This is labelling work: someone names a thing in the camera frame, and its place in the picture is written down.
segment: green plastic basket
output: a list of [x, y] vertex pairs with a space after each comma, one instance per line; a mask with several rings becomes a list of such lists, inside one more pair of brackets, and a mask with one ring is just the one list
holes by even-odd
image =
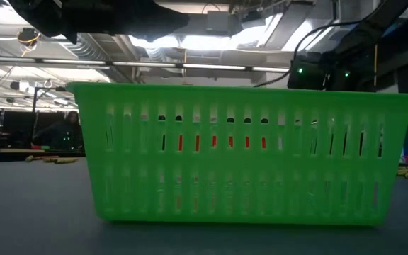
[[377, 225], [408, 95], [71, 83], [104, 220]]

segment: person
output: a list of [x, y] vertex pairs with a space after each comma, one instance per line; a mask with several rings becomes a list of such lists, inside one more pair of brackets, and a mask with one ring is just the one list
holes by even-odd
[[51, 149], [81, 149], [83, 136], [76, 111], [70, 111], [67, 117], [34, 135], [36, 145], [49, 145]]

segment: basket rim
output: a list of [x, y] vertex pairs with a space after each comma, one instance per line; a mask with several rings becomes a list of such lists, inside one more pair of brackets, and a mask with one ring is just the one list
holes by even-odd
[[275, 89], [275, 88], [252, 88], [252, 87], [233, 87], [233, 86], [184, 86], [177, 84], [129, 84], [129, 83], [107, 83], [107, 82], [86, 82], [86, 81], [73, 81], [66, 84], [66, 90], [72, 93], [76, 92], [76, 89], [83, 86], [92, 87], [118, 87], [127, 86], [131, 89], [146, 89], [146, 90], [156, 90], [156, 89], [183, 89], [183, 90], [199, 90], [203, 89], [206, 91], [250, 91], [250, 93], [269, 93], [275, 92], [280, 94], [295, 94], [300, 93], [303, 96], [316, 96], [319, 94], [325, 94], [325, 96], [338, 96], [338, 97], [364, 97], [367, 99], [400, 99], [408, 100], [408, 93], [372, 93], [372, 92], [353, 92], [353, 91], [315, 91], [315, 90], [305, 90], [305, 89]]

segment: tabletop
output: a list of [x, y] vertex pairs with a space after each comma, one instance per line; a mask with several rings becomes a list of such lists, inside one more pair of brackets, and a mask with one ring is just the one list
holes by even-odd
[[408, 254], [408, 180], [379, 227], [109, 223], [86, 159], [0, 163], [0, 254]]

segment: ceiling pipe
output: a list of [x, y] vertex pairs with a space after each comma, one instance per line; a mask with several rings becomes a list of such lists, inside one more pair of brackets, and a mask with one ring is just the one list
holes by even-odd
[[[78, 34], [77, 44], [74, 45], [71, 42], [62, 42], [61, 46], [69, 50], [72, 54], [76, 55], [80, 60], [109, 60], [109, 55], [104, 52], [94, 41], [89, 34]], [[126, 76], [115, 67], [109, 69], [97, 69], [97, 72], [106, 75], [115, 82], [124, 82], [133, 80]]]

